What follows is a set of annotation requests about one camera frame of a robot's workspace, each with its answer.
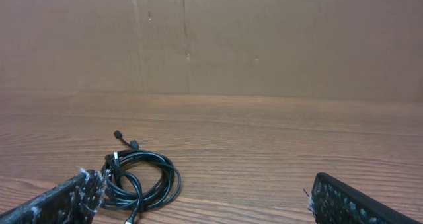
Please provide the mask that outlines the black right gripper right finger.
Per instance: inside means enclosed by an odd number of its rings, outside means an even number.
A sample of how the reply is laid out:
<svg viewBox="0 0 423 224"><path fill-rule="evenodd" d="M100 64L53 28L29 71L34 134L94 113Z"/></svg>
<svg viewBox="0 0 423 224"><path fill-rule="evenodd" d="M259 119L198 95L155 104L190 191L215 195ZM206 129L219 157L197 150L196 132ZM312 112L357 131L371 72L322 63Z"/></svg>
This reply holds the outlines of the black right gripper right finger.
<svg viewBox="0 0 423 224"><path fill-rule="evenodd" d="M319 224L420 224L324 172L315 177L307 209Z"/></svg>

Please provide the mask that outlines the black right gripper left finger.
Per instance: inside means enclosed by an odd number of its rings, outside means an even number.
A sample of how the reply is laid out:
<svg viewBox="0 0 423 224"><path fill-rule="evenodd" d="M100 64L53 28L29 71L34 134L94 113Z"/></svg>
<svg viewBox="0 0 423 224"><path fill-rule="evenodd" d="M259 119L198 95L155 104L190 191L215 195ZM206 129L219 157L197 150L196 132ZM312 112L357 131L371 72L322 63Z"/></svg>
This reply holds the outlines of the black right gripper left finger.
<svg viewBox="0 0 423 224"><path fill-rule="evenodd" d="M77 176L1 214L1 224L91 224L104 189L101 173L82 169Z"/></svg>

